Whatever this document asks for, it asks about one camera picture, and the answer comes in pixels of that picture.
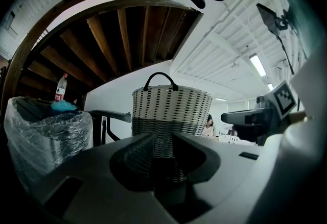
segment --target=woman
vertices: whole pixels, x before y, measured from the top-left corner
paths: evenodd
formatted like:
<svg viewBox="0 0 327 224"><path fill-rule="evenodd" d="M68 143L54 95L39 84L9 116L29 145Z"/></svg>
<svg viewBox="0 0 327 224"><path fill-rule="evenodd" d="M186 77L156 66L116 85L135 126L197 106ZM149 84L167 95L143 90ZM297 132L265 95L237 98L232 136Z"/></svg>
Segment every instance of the woman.
<svg viewBox="0 0 327 224"><path fill-rule="evenodd" d="M206 122L206 125L203 129L201 137L212 139L214 136L216 136L216 128L214 126L213 118L209 114L208 120Z"/></svg>

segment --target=ceiling light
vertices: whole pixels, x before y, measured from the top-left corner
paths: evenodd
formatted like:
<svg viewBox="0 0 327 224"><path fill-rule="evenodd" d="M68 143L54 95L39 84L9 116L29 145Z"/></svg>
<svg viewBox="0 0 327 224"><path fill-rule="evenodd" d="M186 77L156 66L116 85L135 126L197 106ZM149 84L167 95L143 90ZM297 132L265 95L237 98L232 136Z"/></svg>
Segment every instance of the ceiling light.
<svg viewBox="0 0 327 224"><path fill-rule="evenodd" d="M258 71L261 77L266 75L266 71L259 57L256 54L250 56L250 61L253 63L253 65L255 66L256 70Z"/></svg>
<svg viewBox="0 0 327 224"><path fill-rule="evenodd" d="M269 90L272 91L272 89L273 89L274 87L273 87L272 84L270 83L270 84L268 84L268 88L269 88Z"/></svg>

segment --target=plastic bottle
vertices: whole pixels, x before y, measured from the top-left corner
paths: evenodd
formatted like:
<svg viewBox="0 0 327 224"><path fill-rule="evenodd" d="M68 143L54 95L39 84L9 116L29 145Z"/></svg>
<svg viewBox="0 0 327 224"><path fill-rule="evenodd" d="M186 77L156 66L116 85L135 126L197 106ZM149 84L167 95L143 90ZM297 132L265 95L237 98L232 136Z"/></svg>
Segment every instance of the plastic bottle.
<svg viewBox="0 0 327 224"><path fill-rule="evenodd" d="M63 77L59 80L56 95L55 95L55 102L60 101L63 99L67 87L67 76L68 74L64 73Z"/></svg>

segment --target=staircase underside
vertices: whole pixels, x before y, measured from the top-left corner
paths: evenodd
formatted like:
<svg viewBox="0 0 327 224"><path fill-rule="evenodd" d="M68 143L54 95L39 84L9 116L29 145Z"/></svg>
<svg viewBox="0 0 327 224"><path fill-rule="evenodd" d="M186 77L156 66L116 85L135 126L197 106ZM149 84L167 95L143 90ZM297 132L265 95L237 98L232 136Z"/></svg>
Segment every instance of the staircase underside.
<svg viewBox="0 0 327 224"><path fill-rule="evenodd" d="M65 99L144 67L171 60L200 12L160 3L108 9L93 7L50 31L30 52L16 95L53 100L68 73Z"/></svg>

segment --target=black and white basket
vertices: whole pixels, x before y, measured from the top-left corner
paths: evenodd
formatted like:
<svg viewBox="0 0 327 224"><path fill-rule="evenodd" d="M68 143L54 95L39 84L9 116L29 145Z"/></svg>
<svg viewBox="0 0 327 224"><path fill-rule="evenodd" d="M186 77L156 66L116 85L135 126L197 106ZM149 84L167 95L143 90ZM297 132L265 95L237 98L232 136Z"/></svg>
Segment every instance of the black and white basket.
<svg viewBox="0 0 327 224"><path fill-rule="evenodd" d="M149 86L157 74L166 76L171 85ZM200 136L211 102L208 93L178 86L167 74L156 72L149 77L144 88L133 92L132 134L154 132L154 157L174 158L172 133Z"/></svg>

